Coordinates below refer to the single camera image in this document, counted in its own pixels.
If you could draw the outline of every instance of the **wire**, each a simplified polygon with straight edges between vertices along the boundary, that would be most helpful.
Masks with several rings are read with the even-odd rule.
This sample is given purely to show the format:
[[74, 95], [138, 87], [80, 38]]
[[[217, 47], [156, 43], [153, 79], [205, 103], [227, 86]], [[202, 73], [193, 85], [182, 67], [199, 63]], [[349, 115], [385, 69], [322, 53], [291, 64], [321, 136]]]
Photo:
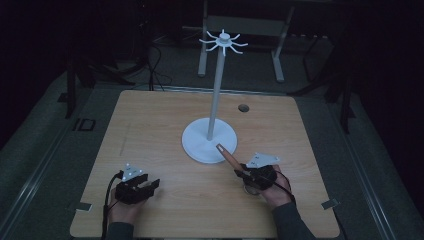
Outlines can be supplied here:
[[[283, 177], [287, 180], [287, 183], [289, 184], [289, 188], [290, 188], [290, 190], [291, 190], [291, 186], [290, 186], [290, 181], [289, 181], [289, 179], [288, 179], [286, 176], [284, 176], [284, 174], [282, 174], [282, 173], [281, 173], [281, 172], [279, 172], [279, 171], [274, 171], [274, 172], [281, 174], [281, 176], [283, 176]], [[272, 181], [272, 180], [270, 180], [270, 179], [268, 179], [268, 178], [266, 178], [266, 177], [264, 177], [264, 176], [262, 176], [262, 175], [259, 175], [259, 177], [260, 177], [260, 178], [262, 178], [262, 179], [265, 179], [265, 180], [266, 180], [266, 181], [268, 181], [268, 182], [271, 182], [273, 185], [275, 185], [275, 186], [277, 186], [278, 188], [280, 188], [281, 190], [283, 190], [285, 193], [287, 193], [287, 194], [289, 195], [290, 200], [291, 200], [294, 204], [296, 204], [296, 198], [295, 198], [295, 197], [294, 197], [294, 195], [291, 193], [291, 191], [287, 190], [285, 187], [281, 186], [280, 184], [276, 183], [275, 181]]]
[[[155, 77], [155, 74], [157, 74], [156, 73], [156, 67], [158, 66], [158, 64], [159, 64], [159, 62], [160, 62], [160, 60], [162, 58], [162, 52], [161, 52], [161, 50], [158, 47], [154, 46], [153, 44], [152, 44], [151, 47], [154, 48], [158, 52], [158, 54], [159, 54], [159, 57], [156, 60], [156, 63], [155, 63], [155, 65], [153, 67], [152, 67], [152, 65], [150, 63], [150, 59], [147, 58], [148, 59], [147, 60], [147, 65], [149, 66], [149, 70], [150, 70], [149, 91], [154, 91], [155, 90], [155, 88], [154, 88], [154, 77]], [[162, 90], [164, 90], [162, 84], [160, 83], [160, 81], [158, 81], [158, 82], [159, 82], [159, 85], [161, 86]]]
[[115, 203], [113, 203], [113, 205], [112, 206], [110, 206], [110, 208], [108, 209], [108, 215], [109, 215], [109, 212], [110, 212], [110, 210], [118, 203], [118, 202], [120, 202], [119, 200], [116, 200], [116, 202]]
[[106, 197], [105, 197], [105, 205], [103, 206], [103, 222], [102, 222], [102, 237], [101, 239], [104, 240], [106, 238], [106, 231], [107, 231], [107, 216], [109, 215], [109, 194], [110, 189], [112, 188], [112, 184], [115, 181], [116, 178], [118, 178], [122, 174], [122, 171], [115, 174], [113, 178], [109, 182], [109, 186], [106, 190]]
[[173, 81], [172, 77], [167, 76], [167, 75], [165, 75], [165, 74], [161, 74], [161, 73], [155, 72], [156, 80], [157, 80], [159, 83], [160, 83], [160, 81], [159, 81], [159, 78], [157, 77], [157, 75], [159, 75], [159, 76], [161, 76], [161, 77], [165, 77], [165, 78], [169, 79], [169, 82], [165, 83], [164, 85], [171, 85], [171, 84], [172, 84], [172, 81]]
[[190, 38], [193, 38], [193, 37], [195, 37], [195, 36], [201, 36], [201, 33], [203, 32], [203, 30], [199, 30], [199, 31], [197, 31], [196, 33], [193, 33], [193, 34], [191, 34], [190, 36], [187, 36], [187, 37], [184, 37], [182, 40], [184, 41], [184, 40], [188, 40], [188, 39], [190, 39]]

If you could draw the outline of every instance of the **black cable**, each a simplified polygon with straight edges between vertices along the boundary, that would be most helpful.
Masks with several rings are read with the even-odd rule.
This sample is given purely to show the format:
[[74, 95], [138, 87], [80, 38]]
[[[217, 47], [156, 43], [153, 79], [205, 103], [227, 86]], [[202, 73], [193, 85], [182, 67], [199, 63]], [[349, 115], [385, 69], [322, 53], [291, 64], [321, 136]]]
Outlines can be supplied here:
[[[159, 84], [159, 85], [160, 85], [160, 87], [162, 88], [162, 91], [165, 91], [165, 89], [163, 88], [163, 86], [171, 85], [171, 84], [172, 84], [172, 82], [173, 82], [172, 77], [167, 76], [167, 75], [165, 75], [165, 74], [161, 74], [161, 73], [159, 73], [159, 72], [157, 72], [157, 71], [155, 71], [155, 72], [154, 72], [154, 76], [155, 76], [155, 78], [156, 78], [156, 81], [158, 82], [158, 84]], [[161, 81], [159, 80], [159, 77], [158, 77], [158, 76], [160, 76], [160, 77], [165, 77], [165, 78], [169, 79], [169, 81], [168, 81], [168, 82], [166, 82], [166, 83], [161, 83]], [[138, 84], [138, 85], [136, 85], [136, 86], [132, 87], [132, 88], [131, 88], [131, 90], [136, 90], [137, 88], [142, 87], [142, 86], [145, 86], [145, 85], [148, 85], [148, 84], [149, 84], [148, 82], [147, 82], [147, 83], [140, 83], [140, 84]]]
[[115, 73], [119, 74], [121, 76], [125, 76], [125, 75], [131, 74], [131, 73], [135, 73], [135, 72], [143, 69], [143, 67], [144, 67], [143, 63], [141, 61], [138, 61], [138, 62], [136, 62], [136, 64], [134, 66], [123, 69], [123, 70], [115, 71]]
[[115, 174], [113, 178], [109, 182], [109, 186], [106, 190], [106, 197], [105, 197], [105, 205], [103, 206], [103, 222], [102, 222], [102, 237], [101, 239], [104, 240], [106, 238], [106, 232], [107, 232], [107, 216], [109, 215], [109, 194], [110, 189], [112, 188], [112, 184], [115, 181], [116, 178], [119, 178], [122, 175], [122, 171]]
[[161, 87], [162, 91], [165, 91], [165, 89], [163, 88], [163, 85], [162, 85], [162, 83], [160, 82], [160, 80], [159, 80], [159, 78], [158, 78], [158, 76], [157, 76], [157, 75], [159, 75], [159, 76], [163, 76], [163, 77], [166, 77], [166, 78], [170, 79], [170, 82], [169, 82], [169, 83], [167, 83], [168, 85], [172, 83], [172, 78], [171, 78], [171, 77], [169, 77], [169, 76], [167, 76], [167, 75], [164, 75], [164, 74], [158, 73], [158, 72], [156, 71], [156, 67], [157, 67], [157, 65], [159, 64], [160, 59], [162, 58], [162, 52], [161, 52], [161, 50], [160, 50], [158, 47], [156, 47], [156, 46], [154, 46], [154, 45], [152, 45], [152, 47], [153, 47], [154, 49], [156, 49], [156, 51], [157, 51], [157, 52], [158, 52], [158, 54], [159, 54], [159, 57], [158, 57], [158, 60], [157, 60], [157, 61], [156, 61], [156, 63], [155, 63], [155, 66], [153, 67], [153, 70], [151, 71], [151, 74], [153, 74], [153, 75], [154, 75], [154, 77], [156, 78], [156, 81], [157, 81], [157, 83], [159, 84], [159, 86]]
[[119, 202], [119, 200], [116, 200], [116, 202], [114, 202], [112, 204], [112, 206], [110, 206], [110, 208], [108, 209], [108, 212], [110, 212], [110, 210]]
[[150, 59], [147, 58], [147, 65], [148, 65], [149, 70], [150, 70], [149, 91], [154, 91], [155, 90], [155, 88], [154, 88], [154, 76], [156, 74], [156, 67], [158, 66], [159, 61], [162, 58], [162, 52], [160, 51], [160, 49], [158, 47], [156, 47], [154, 45], [152, 45], [151, 47], [154, 48], [154, 49], [156, 49], [157, 52], [158, 52], [158, 54], [159, 54], [159, 57], [156, 60], [156, 63], [155, 63], [155, 65], [153, 67], [152, 67], [152, 65], [150, 63]]
[[[275, 172], [281, 174], [287, 180], [287, 183], [289, 184], [289, 188], [291, 190], [289, 179], [286, 176], [284, 176], [284, 174], [282, 174], [281, 172], [279, 172], [279, 171], [275, 171]], [[264, 177], [262, 175], [259, 175], [259, 177], [262, 178], [262, 179], [265, 179], [268, 182], [271, 182], [273, 185], [277, 186], [278, 188], [280, 188], [281, 190], [283, 190], [285, 193], [287, 193], [289, 195], [289, 197], [290, 197], [290, 200], [296, 205], [296, 198], [291, 193], [291, 191], [287, 190], [285, 187], [281, 186], [280, 184], [276, 183], [275, 181], [272, 181], [272, 180], [270, 180], [270, 179], [268, 179], [268, 178], [266, 178], [266, 177]]]
[[149, 91], [154, 91], [154, 82], [153, 82], [153, 74], [154, 74], [154, 69], [156, 68], [159, 60], [156, 62], [155, 66], [152, 67], [150, 59], [149, 59], [149, 49], [150, 47], [152, 47], [153, 43], [152, 43], [152, 35], [153, 35], [153, 28], [151, 26], [151, 20], [152, 20], [152, 15], [150, 13], [150, 5], [148, 2], [139, 0], [137, 1], [137, 3], [139, 4], [139, 8], [144, 10], [144, 19], [143, 21], [140, 23], [140, 27], [139, 27], [139, 31], [140, 31], [140, 35], [141, 35], [141, 41], [143, 44], [143, 47], [146, 49], [147, 51], [147, 61], [146, 64], [149, 67], [150, 70], [150, 78], [149, 78]]

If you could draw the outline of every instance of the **cable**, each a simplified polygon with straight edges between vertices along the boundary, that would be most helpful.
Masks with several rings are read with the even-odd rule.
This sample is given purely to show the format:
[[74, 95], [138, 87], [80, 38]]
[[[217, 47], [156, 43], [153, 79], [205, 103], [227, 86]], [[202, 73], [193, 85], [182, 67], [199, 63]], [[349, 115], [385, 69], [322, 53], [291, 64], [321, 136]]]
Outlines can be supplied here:
[[199, 31], [197, 31], [196, 33], [191, 34], [190, 36], [184, 37], [182, 40], [183, 40], [183, 41], [184, 41], [184, 40], [188, 40], [188, 39], [193, 38], [193, 37], [195, 37], [195, 36], [197, 36], [197, 35], [199, 35], [199, 37], [200, 37], [200, 36], [201, 36], [201, 33], [202, 33], [202, 30], [199, 30]]
[[156, 46], [154, 46], [154, 45], [152, 45], [152, 47], [153, 47], [153, 48], [154, 48], [154, 49], [158, 52], [159, 57], [158, 57], [158, 60], [157, 60], [157, 61], [156, 61], [156, 63], [155, 63], [155, 66], [153, 67], [153, 69], [152, 69], [152, 71], [151, 71], [151, 74], [153, 74], [153, 75], [154, 75], [154, 77], [156, 78], [157, 83], [158, 83], [158, 84], [159, 84], [159, 86], [161, 87], [162, 91], [165, 91], [165, 90], [164, 90], [164, 88], [163, 88], [162, 83], [160, 82], [160, 80], [159, 80], [159, 78], [158, 78], [158, 75], [159, 75], [159, 76], [162, 76], [162, 77], [166, 77], [166, 78], [168, 78], [168, 79], [170, 80], [170, 82], [169, 82], [169, 83], [167, 83], [167, 85], [171, 84], [173, 79], [172, 79], [171, 77], [167, 76], [167, 75], [164, 75], [164, 74], [158, 73], [158, 72], [156, 71], [156, 67], [157, 67], [157, 65], [159, 64], [159, 62], [160, 62], [160, 60], [161, 60], [161, 58], [162, 58], [162, 52], [161, 52], [161, 50], [160, 50], [158, 47], [156, 47]]
[[113, 204], [112, 204], [112, 206], [110, 206], [110, 208], [108, 209], [108, 216], [109, 216], [109, 213], [110, 213], [110, 210], [117, 204], [119, 202], [119, 200], [116, 200], [116, 202], [114, 202]]
[[[287, 180], [287, 183], [289, 184], [289, 188], [291, 189], [289, 179], [286, 176], [284, 176], [284, 174], [282, 174], [281, 172], [279, 172], [279, 171], [275, 171], [275, 172], [281, 174], [281, 176], [283, 176]], [[270, 179], [268, 179], [268, 178], [266, 178], [266, 177], [264, 177], [262, 175], [259, 175], [259, 177], [262, 178], [262, 179], [265, 179], [268, 182], [271, 182], [273, 185], [277, 186], [278, 188], [280, 188], [281, 190], [283, 190], [284, 192], [286, 192], [289, 195], [290, 200], [296, 205], [296, 198], [291, 193], [291, 191], [287, 190], [285, 187], [281, 186], [280, 184], [276, 183], [275, 181], [272, 181], [272, 180], [270, 180]]]
[[148, 59], [147, 60], [147, 65], [149, 66], [149, 70], [150, 70], [149, 91], [154, 91], [155, 90], [155, 88], [154, 88], [154, 76], [155, 76], [155, 72], [156, 72], [156, 67], [158, 66], [159, 61], [162, 58], [162, 52], [161, 52], [161, 50], [158, 47], [154, 46], [153, 44], [152, 44], [151, 47], [154, 48], [154, 49], [156, 49], [156, 51], [159, 54], [159, 57], [156, 60], [156, 63], [155, 63], [155, 65], [153, 67], [152, 67], [152, 65], [150, 63], [150, 59], [147, 58]]
[[[155, 71], [155, 72], [154, 72], [154, 76], [155, 76], [155, 78], [156, 78], [157, 84], [158, 84], [158, 85], [160, 85], [160, 87], [162, 88], [162, 91], [165, 91], [165, 89], [163, 88], [163, 86], [171, 85], [171, 84], [172, 84], [172, 82], [173, 82], [172, 77], [167, 76], [167, 75], [165, 75], [165, 74], [161, 74], [161, 73], [159, 73], [159, 72], [157, 72], [157, 71]], [[159, 77], [158, 77], [158, 76], [159, 76], [159, 77], [165, 77], [165, 78], [169, 79], [169, 82], [161, 83], [161, 81], [159, 80]], [[145, 86], [145, 85], [148, 85], [148, 84], [149, 84], [148, 82], [147, 82], [147, 83], [140, 83], [140, 84], [137, 84], [136, 86], [132, 87], [132, 88], [131, 88], [131, 90], [136, 90], [137, 88], [142, 87], [142, 86]]]
[[109, 210], [110, 210], [109, 208], [110, 189], [112, 188], [112, 184], [115, 181], [115, 179], [122, 178], [122, 175], [123, 175], [122, 171], [119, 171], [119, 173], [115, 174], [113, 178], [110, 180], [109, 186], [107, 187], [107, 190], [106, 190], [105, 205], [103, 206], [103, 222], [102, 222], [102, 237], [101, 237], [102, 240], [106, 238], [106, 232], [107, 232], [107, 217], [109, 215]]

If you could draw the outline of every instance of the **table leg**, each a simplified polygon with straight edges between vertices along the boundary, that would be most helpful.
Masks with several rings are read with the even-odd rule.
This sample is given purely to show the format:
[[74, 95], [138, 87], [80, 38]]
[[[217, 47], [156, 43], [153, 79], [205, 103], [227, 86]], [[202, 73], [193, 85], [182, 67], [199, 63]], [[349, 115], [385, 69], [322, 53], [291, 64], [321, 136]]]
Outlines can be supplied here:
[[[202, 32], [202, 40], [206, 41], [208, 31], [208, 1], [203, 1], [203, 32]], [[204, 77], [206, 75], [206, 63], [208, 60], [208, 53], [206, 52], [206, 43], [202, 43], [202, 50], [200, 50], [200, 60], [199, 60], [199, 70], [197, 75], [199, 77]]]
[[275, 50], [271, 51], [271, 57], [272, 57], [272, 63], [274, 65], [274, 71], [275, 71], [275, 77], [277, 82], [284, 82], [284, 75], [283, 70], [281, 69], [281, 62], [280, 62], [280, 54], [281, 50], [283, 48], [284, 40], [287, 37], [287, 31], [290, 26], [290, 21], [293, 16], [295, 7], [291, 7], [289, 14], [287, 15], [286, 22], [284, 24], [283, 29], [281, 30], [280, 40], [278, 42], [278, 46]]

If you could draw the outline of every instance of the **dark background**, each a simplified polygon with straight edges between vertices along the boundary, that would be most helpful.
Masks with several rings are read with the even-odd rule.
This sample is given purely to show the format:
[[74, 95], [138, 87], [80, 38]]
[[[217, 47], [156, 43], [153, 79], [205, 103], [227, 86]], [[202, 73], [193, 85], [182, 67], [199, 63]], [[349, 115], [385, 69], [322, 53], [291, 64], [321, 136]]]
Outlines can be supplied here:
[[[65, 71], [71, 53], [77, 51], [101, 64], [113, 65], [114, 59], [136, 59], [144, 51], [138, 24], [146, 18], [177, 39], [181, 25], [201, 26], [202, 1], [152, 2], [1, 1], [0, 147], [49, 84]], [[259, 1], [243, 2], [253, 6]], [[239, 13], [279, 17], [268, 12], [269, 2]], [[147, 11], [140, 3], [149, 6]], [[289, 31], [328, 35], [342, 49], [338, 62], [350, 65], [352, 55], [360, 62], [354, 73], [354, 91], [424, 216], [420, 186], [424, 182], [423, 2], [365, 3], [369, 6], [343, 6], [343, 10], [333, 5], [299, 5]]]

